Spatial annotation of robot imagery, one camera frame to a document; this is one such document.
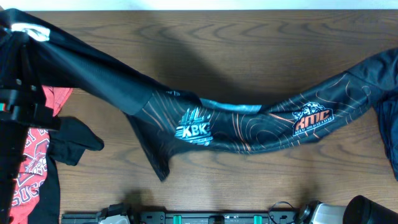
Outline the black orange-patterned jersey shirt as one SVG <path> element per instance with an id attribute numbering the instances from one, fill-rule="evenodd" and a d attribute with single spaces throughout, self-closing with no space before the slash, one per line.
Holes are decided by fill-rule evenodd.
<path id="1" fill-rule="evenodd" d="M 260 154 L 318 142 L 397 93 L 396 49 L 280 103 L 231 105 L 173 90 L 18 9 L 1 12 L 1 30 L 1 39 L 10 32 L 30 37 L 29 59 L 42 85 L 80 88 L 120 109 L 160 180 L 176 154 Z"/>

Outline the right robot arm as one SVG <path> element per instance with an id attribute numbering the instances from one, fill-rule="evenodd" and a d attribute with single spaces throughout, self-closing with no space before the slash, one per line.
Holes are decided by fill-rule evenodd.
<path id="1" fill-rule="evenodd" d="M 300 209 L 294 223 L 299 224 L 397 224 L 397 212 L 363 195 L 345 206 L 313 201 Z"/>

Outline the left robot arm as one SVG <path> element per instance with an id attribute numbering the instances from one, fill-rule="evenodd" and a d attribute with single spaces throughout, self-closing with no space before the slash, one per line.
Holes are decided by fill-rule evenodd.
<path id="1" fill-rule="evenodd" d="M 10 32 L 1 39 L 1 223 L 9 214 L 29 128 L 58 130 L 60 121 L 29 59 L 30 37 Z"/>

